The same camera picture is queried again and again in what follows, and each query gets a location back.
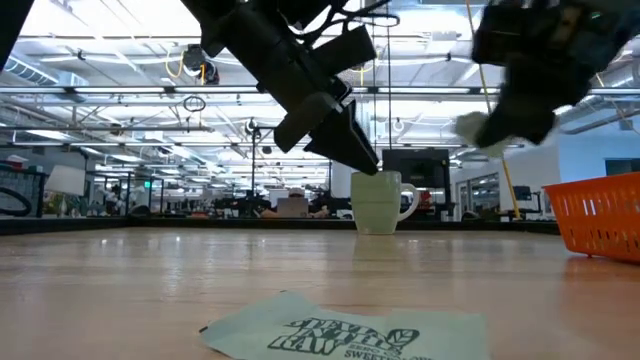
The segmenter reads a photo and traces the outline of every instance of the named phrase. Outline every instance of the mug handle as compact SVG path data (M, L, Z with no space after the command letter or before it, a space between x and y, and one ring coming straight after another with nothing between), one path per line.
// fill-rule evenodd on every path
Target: mug handle
M420 191L418 191L415 186L411 184L402 184L400 185L400 189L401 191L411 191L413 193L413 202L411 203L411 206L409 206L409 209L407 211L398 216L398 222L405 220L406 218L411 216L411 214L416 211L418 205L420 204Z

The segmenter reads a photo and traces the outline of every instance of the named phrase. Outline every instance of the wooden table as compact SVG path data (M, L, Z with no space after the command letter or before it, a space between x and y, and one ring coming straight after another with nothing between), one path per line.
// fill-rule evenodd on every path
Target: wooden table
M197 330L281 290L484 313L494 360L640 356L640 267L556 236L130 228L0 239L1 358L221 359Z

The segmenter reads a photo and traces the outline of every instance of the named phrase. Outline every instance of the orange basket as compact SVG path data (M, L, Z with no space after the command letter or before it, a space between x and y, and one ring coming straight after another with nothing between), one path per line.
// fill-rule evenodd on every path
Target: orange basket
M567 249L640 262L640 173L544 189Z

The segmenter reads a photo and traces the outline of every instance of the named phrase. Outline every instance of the white mug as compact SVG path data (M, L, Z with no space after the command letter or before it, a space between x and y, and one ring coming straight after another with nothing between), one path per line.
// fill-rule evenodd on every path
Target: white mug
M401 214L403 191L413 193L413 202ZM419 202L420 192L411 184L403 184L399 172L382 171L373 176L357 172L351 175L351 207L361 234L393 234L398 222L411 216Z

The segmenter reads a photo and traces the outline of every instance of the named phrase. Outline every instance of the black monitor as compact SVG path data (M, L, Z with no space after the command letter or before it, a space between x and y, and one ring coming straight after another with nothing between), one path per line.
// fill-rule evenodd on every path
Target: black monitor
M514 186L513 194L517 201L530 201L531 200L531 188L528 186Z
M398 171L402 182L419 188L449 188L449 151L383 150L383 170Z

